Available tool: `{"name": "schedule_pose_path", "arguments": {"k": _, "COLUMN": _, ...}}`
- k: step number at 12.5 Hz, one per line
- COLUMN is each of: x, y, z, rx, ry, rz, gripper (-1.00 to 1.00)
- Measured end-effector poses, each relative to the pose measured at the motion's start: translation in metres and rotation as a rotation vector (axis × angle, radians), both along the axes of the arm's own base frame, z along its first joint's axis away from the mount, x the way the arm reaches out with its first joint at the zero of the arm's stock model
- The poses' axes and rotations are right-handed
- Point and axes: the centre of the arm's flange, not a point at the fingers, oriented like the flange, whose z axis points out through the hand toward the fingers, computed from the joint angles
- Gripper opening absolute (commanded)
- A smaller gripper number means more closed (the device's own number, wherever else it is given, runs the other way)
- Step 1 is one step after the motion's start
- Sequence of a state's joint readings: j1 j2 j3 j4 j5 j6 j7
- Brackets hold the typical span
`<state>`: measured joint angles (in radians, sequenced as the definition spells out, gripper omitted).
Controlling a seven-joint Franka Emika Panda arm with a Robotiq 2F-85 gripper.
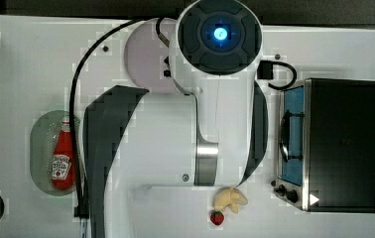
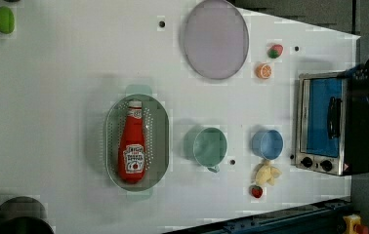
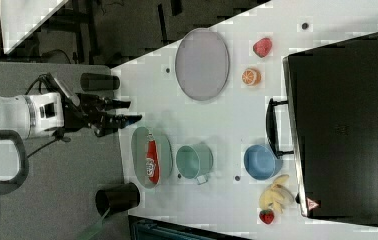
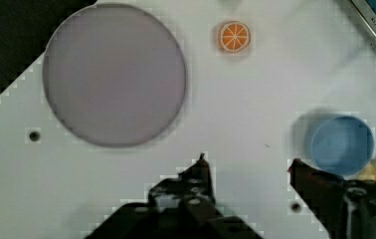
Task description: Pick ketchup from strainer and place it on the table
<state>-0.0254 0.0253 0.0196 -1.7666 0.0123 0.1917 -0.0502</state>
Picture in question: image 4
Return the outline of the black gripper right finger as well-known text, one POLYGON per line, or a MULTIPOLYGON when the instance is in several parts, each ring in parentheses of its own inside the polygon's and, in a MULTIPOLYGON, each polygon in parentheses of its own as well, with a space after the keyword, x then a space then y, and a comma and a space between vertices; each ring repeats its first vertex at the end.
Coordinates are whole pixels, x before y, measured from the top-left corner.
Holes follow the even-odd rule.
POLYGON ((376 239, 376 180, 346 180, 296 158, 290 185, 330 239, 376 239))

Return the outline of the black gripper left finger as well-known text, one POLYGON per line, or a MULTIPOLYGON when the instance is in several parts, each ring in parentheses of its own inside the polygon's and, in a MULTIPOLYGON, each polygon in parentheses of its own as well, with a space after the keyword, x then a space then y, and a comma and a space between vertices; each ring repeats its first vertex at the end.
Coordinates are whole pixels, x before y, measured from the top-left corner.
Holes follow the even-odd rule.
POLYGON ((85 239, 263 239, 216 206, 210 164, 201 154, 175 178, 153 186, 145 203, 126 203, 85 239))

